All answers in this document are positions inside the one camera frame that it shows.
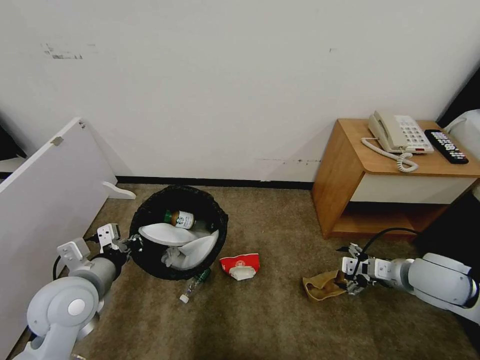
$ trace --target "black cable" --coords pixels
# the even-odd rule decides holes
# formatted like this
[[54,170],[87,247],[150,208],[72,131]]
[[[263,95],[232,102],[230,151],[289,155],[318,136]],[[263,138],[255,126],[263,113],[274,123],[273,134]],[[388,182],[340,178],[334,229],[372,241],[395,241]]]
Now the black cable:
[[60,256],[57,256],[55,262],[53,263],[53,269],[51,270],[53,280],[57,280],[57,265],[59,264],[60,259]]
[[94,235],[92,235],[92,236],[90,236],[90,237],[87,237],[87,238],[84,239],[84,240],[85,240],[85,242],[91,241],[91,242],[97,243],[97,244],[100,242],[98,234],[94,234]]
[[381,237],[383,234],[385,233],[388,233],[388,232],[391,232],[391,231],[406,231],[406,232],[409,232],[409,233],[414,233],[416,235],[420,235],[420,232],[419,231],[416,231],[416,230],[412,230],[412,229],[409,229],[409,228],[406,228],[406,227],[389,227],[385,230],[382,230],[380,231],[379,233],[375,234],[365,245],[365,247],[363,248],[363,250],[358,254],[357,256],[357,262],[356,262],[356,265],[355,265],[355,270],[353,270],[353,274],[352,274],[352,279],[355,278],[355,276],[357,275],[357,271],[359,269],[359,266],[360,266],[360,262],[362,261],[362,255],[365,255],[365,252],[367,251],[367,249],[370,247],[370,245],[372,245],[372,243],[377,240],[379,237]]

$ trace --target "white drawer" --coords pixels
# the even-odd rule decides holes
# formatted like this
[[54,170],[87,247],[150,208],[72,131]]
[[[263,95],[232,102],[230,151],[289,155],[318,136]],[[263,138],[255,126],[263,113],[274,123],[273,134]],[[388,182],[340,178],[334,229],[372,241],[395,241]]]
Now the white drawer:
[[476,178],[366,173],[350,201],[451,204]]

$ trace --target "wooden nightstand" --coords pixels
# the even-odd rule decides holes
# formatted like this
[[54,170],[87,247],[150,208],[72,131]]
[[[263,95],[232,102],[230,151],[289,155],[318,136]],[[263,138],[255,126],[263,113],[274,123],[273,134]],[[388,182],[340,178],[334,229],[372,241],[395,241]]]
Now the wooden nightstand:
[[[434,121],[418,124],[423,130],[440,129]],[[435,150],[414,155],[418,169],[403,173],[394,160],[361,143],[370,137],[366,119],[335,123],[312,191],[326,239],[369,237],[391,227],[423,231],[480,178],[480,163],[454,138],[468,164],[451,164]],[[414,237],[400,231],[388,236]]]

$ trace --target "black baseboard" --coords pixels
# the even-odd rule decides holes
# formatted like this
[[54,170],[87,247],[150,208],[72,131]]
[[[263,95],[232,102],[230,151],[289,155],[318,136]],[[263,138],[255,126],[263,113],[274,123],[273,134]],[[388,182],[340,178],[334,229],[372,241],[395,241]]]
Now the black baseboard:
[[191,185],[232,188],[267,188],[267,189],[300,189],[312,190],[313,182],[306,181],[260,181],[204,179],[188,177],[150,177],[150,176],[117,176],[120,184],[159,184],[159,185]]

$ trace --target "trash can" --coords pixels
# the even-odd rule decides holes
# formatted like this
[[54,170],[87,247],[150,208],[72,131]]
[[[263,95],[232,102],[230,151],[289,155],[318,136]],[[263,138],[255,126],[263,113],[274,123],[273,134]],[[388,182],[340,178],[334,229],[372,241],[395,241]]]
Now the trash can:
[[198,266],[188,270],[167,267],[161,258],[167,246],[144,237],[141,252],[133,252],[135,263],[150,275],[165,280],[185,280],[203,272],[215,261],[227,238],[228,215],[208,192],[191,186],[171,185],[150,196],[135,212],[130,224],[130,236],[138,234],[142,226],[162,223],[166,210],[182,210],[195,215],[196,220],[212,223],[218,230],[218,240],[212,251]]

